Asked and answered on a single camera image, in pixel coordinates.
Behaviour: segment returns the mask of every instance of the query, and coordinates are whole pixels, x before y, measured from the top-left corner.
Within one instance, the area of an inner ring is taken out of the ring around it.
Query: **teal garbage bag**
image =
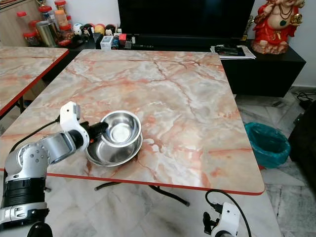
[[[291,146],[282,133],[255,122],[246,124],[245,128],[259,165],[276,168],[286,162]]]

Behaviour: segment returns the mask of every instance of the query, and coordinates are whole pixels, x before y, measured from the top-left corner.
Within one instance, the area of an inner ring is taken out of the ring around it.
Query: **marble table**
[[[16,141],[69,101],[90,124],[114,110],[135,113],[144,142],[124,165],[99,167],[77,152],[50,166],[50,176],[245,195],[265,189],[217,54],[83,50],[0,138],[0,167]],[[28,142],[60,129],[53,125]]]
[[[64,48],[0,47],[0,116],[68,52]]]

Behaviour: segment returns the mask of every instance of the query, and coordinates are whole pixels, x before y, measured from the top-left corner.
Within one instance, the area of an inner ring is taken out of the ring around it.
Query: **television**
[[[118,0],[123,33],[240,39],[254,0]]]

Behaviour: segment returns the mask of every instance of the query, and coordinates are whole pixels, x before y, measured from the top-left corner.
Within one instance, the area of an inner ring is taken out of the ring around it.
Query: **stainless steel bowl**
[[[143,136],[140,134],[138,139],[131,145],[124,148],[114,148],[108,146],[98,137],[94,143],[90,144],[85,150],[88,160],[100,166],[116,166],[131,160],[139,152],[143,143]]]
[[[141,134],[141,123],[138,117],[125,110],[111,112],[101,122],[109,127],[101,135],[102,140],[110,147],[123,148],[133,144]]]

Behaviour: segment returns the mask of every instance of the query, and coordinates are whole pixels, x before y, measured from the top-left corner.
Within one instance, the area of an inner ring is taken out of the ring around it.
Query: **ganesha statue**
[[[281,54],[288,49],[288,36],[293,37],[296,28],[302,23],[299,8],[304,0],[267,0],[259,8],[253,29],[256,31],[252,48],[262,54]]]

